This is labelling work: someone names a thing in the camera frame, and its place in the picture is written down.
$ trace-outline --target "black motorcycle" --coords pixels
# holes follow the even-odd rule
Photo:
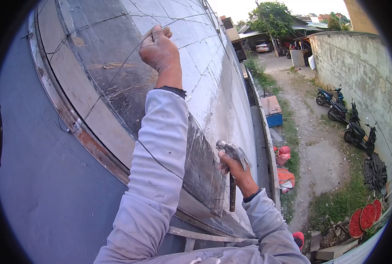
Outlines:
[[[353,122],[356,123],[357,125],[360,125],[359,112],[357,112],[356,103],[353,102],[353,99],[352,99],[352,115],[350,116],[349,122]]]
[[[365,136],[365,131],[360,127],[360,125],[350,122],[347,125],[347,130],[344,132],[344,141],[357,146],[360,149],[366,151],[367,155],[370,157],[375,150],[375,141],[376,141],[376,128],[370,126],[369,124],[365,124],[370,128],[368,140],[365,141],[363,138]]]
[[[345,108],[343,105],[334,102],[331,100],[331,108],[328,111],[328,118],[331,121],[345,121],[346,123],[349,123],[349,121],[346,119],[346,113],[347,113],[347,108]]]

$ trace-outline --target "hammer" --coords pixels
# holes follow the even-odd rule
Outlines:
[[[247,158],[245,152],[242,150],[241,147],[236,145],[233,142],[226,143],[224,140],[217,141],[217,150],[225,150],[225,153],[230,155],[236,161],[239,161],[243,170],[247,171],[247,165],[249,168],[252,168],[252,164],[250,163],[249,159]],[[225,174],[230,172],[230,168],[226,166]],[[236,210],[236,183],[234,181],[234,177],[231,175],[230,172],[230,212],[234,212]]]

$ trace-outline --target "motorcycle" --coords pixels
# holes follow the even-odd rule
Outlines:
[[[343,100],[344,96],[341,93],[341,85],[339,88],[334,89],[334,91],[337,93],[337,103],[341,104],[343,107],[346,107],[346,103]],[[334,95],[332,92],[318,88],[318,95],[316,96],[316,103],[320,106],[322,106],[324,104],[330,105],[333,96]]]
[[[349,121],[346,119],[346,113],[347,108],[331,100],[331,107],[328,111],[328,118],[331,121],[345,121],[346,123],[349,123]]]
[[[352,99],[352,115],[350,116],[349,122],[353,122],[356,123],[357,125],[360,125],[359,112],[357,112],[356,103],[353,102],[353,99]]]
[[[375,150],[375,141],[376,141],[376,128],[374,126],[365,124],[370,128],[368,140],[364,140],[365,131],[360,127],[360,125],[350,122],[347,125],[347,130],[344,132],[344,141],[357,146],[360,149],[366,151],[367,155],[370,157]]]

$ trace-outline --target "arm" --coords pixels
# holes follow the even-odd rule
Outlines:
[[[282,263],[310,263],[300,253],[299,247],[288,231],[288,225],[275,208],[274,202],[268,198],[264,188],[259,187],[252,178],[250,170],[246,172],[240,163],[226,153],[218,153],[220,163],[217,166],[224,173],[224,165],[230,167],[230,172],[236,178],[236,185],[243,194],[243,208],[249,217],[253,232],[259,239],[261,256],[269,254]]]
[[[142,60],[159,71],[157,88],[181,88],[177,47],[169,32],[155,26],[139,51]],[[148,92],[130,169],[130,183],[119,206],[113,228],[95,263],[134,263],[156,255],[172,215],[176,212],[184,177],[188,108],[183,98],[161,89]]]

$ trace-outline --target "hand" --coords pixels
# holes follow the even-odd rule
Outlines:
[[[159,73],[156,88],[164,85],[183,88],[180,53],[170,40],[171,37],[169,27],[161,29],[160,25],[156,25],[140,46],[139,55],[142,61]]]
[[[240,162],[231,158],[225,151],[222,150],[218,152],[218,156],[220,157],[220,163],[217,165],[217,170],[221,171],[221,174],[227,174],[229,168],[229,171],[231,175],[234,176],[234,181],[242,191],[244,198],[248,198],[258,191],[259,186],[252,178],[249,165],[247,165],[248,170],[245,172]]]

